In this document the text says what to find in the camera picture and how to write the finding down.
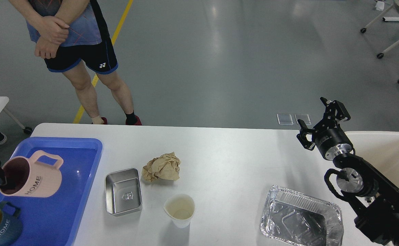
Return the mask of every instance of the metal tray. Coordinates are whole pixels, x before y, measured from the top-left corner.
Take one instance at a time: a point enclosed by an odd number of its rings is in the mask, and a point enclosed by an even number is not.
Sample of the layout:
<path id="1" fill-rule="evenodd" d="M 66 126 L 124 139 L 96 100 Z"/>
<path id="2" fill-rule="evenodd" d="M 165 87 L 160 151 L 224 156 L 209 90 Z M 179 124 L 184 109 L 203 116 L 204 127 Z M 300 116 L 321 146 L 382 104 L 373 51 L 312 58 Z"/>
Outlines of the metal tray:
<path id="1" fill-rule="evenodd" d="M 62 182 L 47 198 L 0 193 L 0 202 L 6 200 L 21 209 L 22 234 L 11 246 L 71 246 L 98 169 L 102 143 L 94 138 L 30 137 L 19 143 L 12 157 L 29 158 L 37 150 L 63 158 Z M 42 161 L 53 164 L 49 158 L 42 157 Z"/>
<path id="2" fill-rule="evenodd" d="M 106 209 L 114 216 L 142 210 L 142 190 L 137 169 L 125 169 L 106 176 Z"/>
<path id="3" fill-rule="evenodd" d="M 295 246 L 340 246 L 344 234 L 338 205 L 277 185 L 268 192 L 260 231 Z"/>

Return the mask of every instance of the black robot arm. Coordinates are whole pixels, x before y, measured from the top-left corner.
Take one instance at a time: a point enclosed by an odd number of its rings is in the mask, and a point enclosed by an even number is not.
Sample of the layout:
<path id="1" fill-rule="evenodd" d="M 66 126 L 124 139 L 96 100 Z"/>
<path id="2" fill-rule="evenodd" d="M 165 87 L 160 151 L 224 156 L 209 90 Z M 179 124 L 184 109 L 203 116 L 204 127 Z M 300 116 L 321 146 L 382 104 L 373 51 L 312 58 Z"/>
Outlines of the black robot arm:
<path id="1" fill-rule="evenodd" d="M 351 118 L 345 106 L 323 97 L 321 101 L 326 107 L 323 119 L 313 129 L 298 120 L 301 129 L 297 139 L 306 149 L 317 146 L 324 159 L 340 168 L 329 169 L 324 180 L 329 190 L 356 212 L 356 227 L 372 242 L 386 245 L 392 241 L 399 246 L 399 188 L 362 157 L 351 153 L 353 144 L 340 128 L 340 123 Z M 312 141 L 307 139 L 307 134 L 312 135 Z M 330 182 L 332 174 L 336 175 L 341 194 Z M 357 196 L 375 199 L 365 206 Z"/>

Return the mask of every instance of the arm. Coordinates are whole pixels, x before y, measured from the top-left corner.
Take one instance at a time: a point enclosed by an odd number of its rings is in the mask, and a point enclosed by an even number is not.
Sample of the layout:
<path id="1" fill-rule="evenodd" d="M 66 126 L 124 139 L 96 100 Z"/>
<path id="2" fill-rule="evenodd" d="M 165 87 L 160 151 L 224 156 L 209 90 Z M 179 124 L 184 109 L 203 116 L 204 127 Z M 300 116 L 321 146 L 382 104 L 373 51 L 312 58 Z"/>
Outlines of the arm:
<path id="1" fill-rule="evenodd" d="M 70 24 L 83 13 L 88 4 L 89 0 L 63 0 L 60 9 L 55 14 L 55 17 Z M 40 56 L 43 59 L 51 59 L 56 57 L 57 50 L 58 45 L 41 37 L 37 41 L 34 55 Z"/>
<path id="2" fill-rule="evenodd" d="M 63 0 L 55 17 L 70 24 L 84 12 L 89 1 L 90 0 Z"/>
<path id="3" fill-rule="evenodd" d="M 39 31 L 40 36 L 50 42 L 60 45 L 69 34 L 69 25 L 63 20 L 53 16 L 40 16 L 28 0 L 9 0 L 9 2 L 23 15 L 28 23 Z"/>

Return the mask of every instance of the pink mug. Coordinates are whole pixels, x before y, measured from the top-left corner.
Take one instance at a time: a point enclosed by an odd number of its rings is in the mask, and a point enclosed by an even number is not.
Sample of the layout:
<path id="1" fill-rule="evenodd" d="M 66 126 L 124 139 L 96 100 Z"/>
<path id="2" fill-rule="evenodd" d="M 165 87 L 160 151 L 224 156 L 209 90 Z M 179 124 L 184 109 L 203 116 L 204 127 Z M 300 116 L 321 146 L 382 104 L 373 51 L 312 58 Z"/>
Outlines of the pink mug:
<path id="1" fill-rule="evenodd" d="M 55 164 L 40 162 L 42 156 L 55 159 Z M 13 157 L 2 167 L 9 185 L 0 188 L 0 192 L 4 196 L 49 197 L 60 187 L 62 177 L 59 168 L 62 164 L 60 156 L 42 150 L 34 152 L 29 159 Z"/>

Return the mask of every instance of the brown paper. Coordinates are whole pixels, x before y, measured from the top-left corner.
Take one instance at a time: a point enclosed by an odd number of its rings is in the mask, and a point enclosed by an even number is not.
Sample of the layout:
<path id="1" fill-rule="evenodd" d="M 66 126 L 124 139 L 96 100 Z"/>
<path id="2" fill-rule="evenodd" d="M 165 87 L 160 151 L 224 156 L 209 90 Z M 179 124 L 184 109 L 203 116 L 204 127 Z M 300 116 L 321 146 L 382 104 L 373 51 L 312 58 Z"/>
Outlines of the brown paper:
<path id="1" fill-rule="evenodd" d="M 156 179 L 178 180 L 180 178 L 180 164 L 181 161 L 175 156 L 174 152 L 163 154 L 150 160 L 143 167 L 142 178 L 150 182 Z"/>

